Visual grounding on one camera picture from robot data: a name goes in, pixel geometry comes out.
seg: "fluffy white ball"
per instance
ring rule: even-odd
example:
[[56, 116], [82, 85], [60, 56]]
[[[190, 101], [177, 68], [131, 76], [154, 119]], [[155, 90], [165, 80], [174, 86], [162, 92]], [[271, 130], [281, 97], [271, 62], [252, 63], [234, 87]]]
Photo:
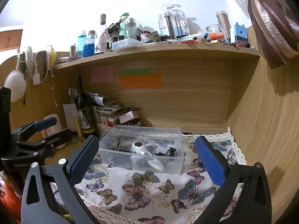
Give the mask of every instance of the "fluffy white ball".
[[12, 71], [6, 78], [4, 87], [11, 89], [11, 101], [17, 102], [26, 91], [26, 81], [20, 71]]

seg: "butterfly tablecloth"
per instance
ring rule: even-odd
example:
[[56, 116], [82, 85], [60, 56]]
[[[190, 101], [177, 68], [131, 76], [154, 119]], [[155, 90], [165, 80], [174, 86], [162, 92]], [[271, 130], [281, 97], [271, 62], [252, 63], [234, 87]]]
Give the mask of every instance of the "butterfly tablecloth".
[[[199, 135], [183, 135], [185, 160], [181, 175], [140, 172], [102, 163], [97, 154], [82, 182], [75, 186], [91, 212], [101, 219], [96, 205], [120, 215], [119, 222], [172, 224], [193, 223], [215, 196], [219, 186], [212, 183], [195, 151], [195, 139]], [[234, 158], [239, 164], [246, 164], [230, 129], [224, 134], [204, 135], [213, 147], [226, 158]], [[241, 187], [224, 214], [232, 212]]]

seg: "brown satin fabric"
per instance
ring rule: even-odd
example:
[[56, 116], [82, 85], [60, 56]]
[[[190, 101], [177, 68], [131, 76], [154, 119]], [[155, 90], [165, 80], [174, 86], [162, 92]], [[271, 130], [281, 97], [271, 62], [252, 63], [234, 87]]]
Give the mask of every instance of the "brown satin fabric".
[[299, 55], [299, 23], [285, 0], [248, 0], [248, 12], [270, 68]]

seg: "metal screw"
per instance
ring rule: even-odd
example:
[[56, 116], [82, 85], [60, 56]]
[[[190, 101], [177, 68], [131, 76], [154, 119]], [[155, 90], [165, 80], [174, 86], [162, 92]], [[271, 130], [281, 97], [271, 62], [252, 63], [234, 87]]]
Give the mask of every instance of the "metal screw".
[[260, 162], [257, 162], [256, 165], [258, 168], [263, 168], [263, 165]]
[[230, 164], [230, 165], [235, 165], [235, 164], [236, 164], [236, 160], [230, 158], [230, 159], [228, 160], [228, 164]]
[[38, 166], [38, 163], [37, 162], [34, 162], [31, 164], [31, 167], [37, 167]]
[[58, 163], [59, 164], [65, 164], [66, 163], [66, 159], [65, 158], [59, 159]]

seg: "cabinet door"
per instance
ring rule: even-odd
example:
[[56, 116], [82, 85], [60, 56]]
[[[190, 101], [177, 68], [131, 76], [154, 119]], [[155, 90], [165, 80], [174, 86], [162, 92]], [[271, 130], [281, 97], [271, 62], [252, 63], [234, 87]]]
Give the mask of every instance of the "cabinet door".
[[8, 40], [8, 48], [16, 49], [20, 47], [23, 30], [11, 30]]
[[0, 32], [0, 51], [7, 49], [9, 34], [10, 34], [10, 31]]

